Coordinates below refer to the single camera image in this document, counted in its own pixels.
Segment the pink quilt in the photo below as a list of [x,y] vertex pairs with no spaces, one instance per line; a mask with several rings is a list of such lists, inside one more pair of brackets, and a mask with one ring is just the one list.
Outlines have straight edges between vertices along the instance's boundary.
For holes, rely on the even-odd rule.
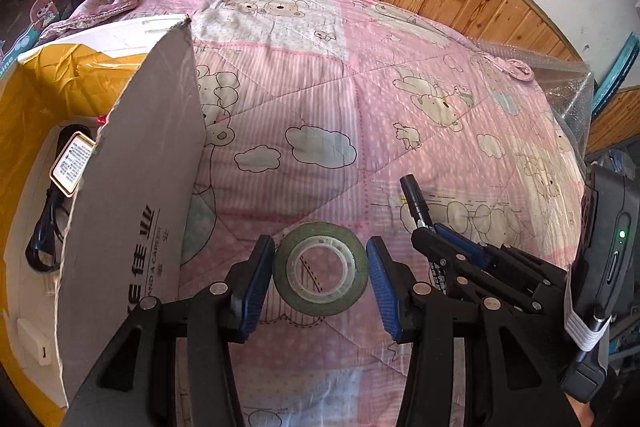
[[[398,183],[410,172],[434,221],[571,262],[582,196],[571,145],[535,81],[514,80],[457,32],[372,0],[139,0],[126,17],[168,12],[192,17],[208,132],[181,297],[224,279],[261,233],[278,243],[307,221],[363,244],[381,235],[428,280]],[[311,288],[335,283],[326,255],[303,261]],[[410,346],[385,333],[370,287],[348,311],[310,317],[272,283],[257,331],[231,352],[249,426],[396,423]]]

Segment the roll of tape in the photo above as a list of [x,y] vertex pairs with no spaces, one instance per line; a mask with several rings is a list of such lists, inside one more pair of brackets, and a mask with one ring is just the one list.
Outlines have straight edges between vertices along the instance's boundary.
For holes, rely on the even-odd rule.
[[[342,263],[340,282],[330,291],[306,288],[296,269],[305,251],[314,247],[332,250]],[[353,306],[369,280],[367,254],[353,232],[333,223],[305,223],[289,232],[273,262],[273,282],[282,299],[293,309],[314,317],[336,315]]]

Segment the white strap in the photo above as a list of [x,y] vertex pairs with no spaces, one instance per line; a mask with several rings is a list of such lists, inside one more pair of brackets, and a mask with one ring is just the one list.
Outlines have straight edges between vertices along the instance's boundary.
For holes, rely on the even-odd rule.
[[571,296],[571,267],[566,273],[566,287],[564,289],[564,329],[574,340],[575,344],[587,353],[595,347],[600,341],[609,323],[611,317],[600,328],[600,331],[591,331],[584,321],[574,311],[574,303]]

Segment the black marker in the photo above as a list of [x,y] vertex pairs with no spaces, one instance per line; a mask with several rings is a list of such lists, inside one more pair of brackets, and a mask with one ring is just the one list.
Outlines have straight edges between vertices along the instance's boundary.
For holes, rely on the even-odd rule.
[[413,174],[407,174],[400,178],[400,187],[402,187],[402,193],[409,205],[409,213],[414,218],[417,227],[428,227],[431,230],[433,228],[433,221],[429,215],[429,207],[424,200],[420,185],[415,181]]

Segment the yellow bag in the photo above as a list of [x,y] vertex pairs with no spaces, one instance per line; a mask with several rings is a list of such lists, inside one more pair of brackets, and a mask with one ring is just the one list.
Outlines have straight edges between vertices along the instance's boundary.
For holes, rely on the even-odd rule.
[[50,44],[0,80],[0,362],[45,427],[61,409],[27,378],[10,347],[4,252],[27,177],[50,131],[65,120],[107,114],[146,54],[111,58],[83,44]]

